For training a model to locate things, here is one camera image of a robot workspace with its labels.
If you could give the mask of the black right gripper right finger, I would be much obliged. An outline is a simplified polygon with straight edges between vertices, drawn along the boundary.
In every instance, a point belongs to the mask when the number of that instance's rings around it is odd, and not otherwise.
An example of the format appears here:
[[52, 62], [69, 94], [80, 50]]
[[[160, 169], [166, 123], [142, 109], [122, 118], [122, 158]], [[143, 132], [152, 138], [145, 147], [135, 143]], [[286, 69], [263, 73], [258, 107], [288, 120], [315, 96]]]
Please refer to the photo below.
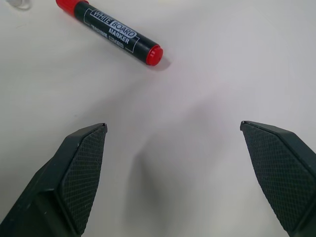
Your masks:
[[257, 181], [289, 237], [316, 237], [316, 153], [295, 133], [242, 121]]

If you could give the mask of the red black whiteboard marker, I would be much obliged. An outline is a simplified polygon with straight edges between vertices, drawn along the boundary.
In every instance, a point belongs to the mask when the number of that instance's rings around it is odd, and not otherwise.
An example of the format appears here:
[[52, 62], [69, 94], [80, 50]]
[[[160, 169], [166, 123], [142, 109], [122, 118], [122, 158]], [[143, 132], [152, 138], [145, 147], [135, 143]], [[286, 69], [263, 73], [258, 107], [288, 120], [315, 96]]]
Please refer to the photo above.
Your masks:
[[163, 49], [159, 44], [93, 7], [87, 0], [56, 0], [56, 3], [63, 11], [146, 65], [155, 66], [161, 61]]

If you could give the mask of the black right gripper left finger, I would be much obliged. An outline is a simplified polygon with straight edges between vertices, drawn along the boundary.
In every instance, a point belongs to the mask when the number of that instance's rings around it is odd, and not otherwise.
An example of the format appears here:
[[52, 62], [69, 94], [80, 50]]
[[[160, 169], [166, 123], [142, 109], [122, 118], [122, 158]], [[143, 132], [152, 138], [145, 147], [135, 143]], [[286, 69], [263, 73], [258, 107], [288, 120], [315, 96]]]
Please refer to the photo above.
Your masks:
[[68, 135], [0, 223], [0, 237], [81, 237], [97, 193], [105, 123]]

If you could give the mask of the small white object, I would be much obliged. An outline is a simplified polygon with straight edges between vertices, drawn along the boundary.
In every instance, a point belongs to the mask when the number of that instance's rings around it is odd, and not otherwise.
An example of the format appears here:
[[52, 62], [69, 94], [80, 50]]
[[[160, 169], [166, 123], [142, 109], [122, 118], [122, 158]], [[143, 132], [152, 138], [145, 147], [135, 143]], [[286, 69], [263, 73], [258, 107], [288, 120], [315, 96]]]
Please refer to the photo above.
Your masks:
[[31, 0], [5, 0], [12, 7], [19, 10], [29, 10], [32, 8]]

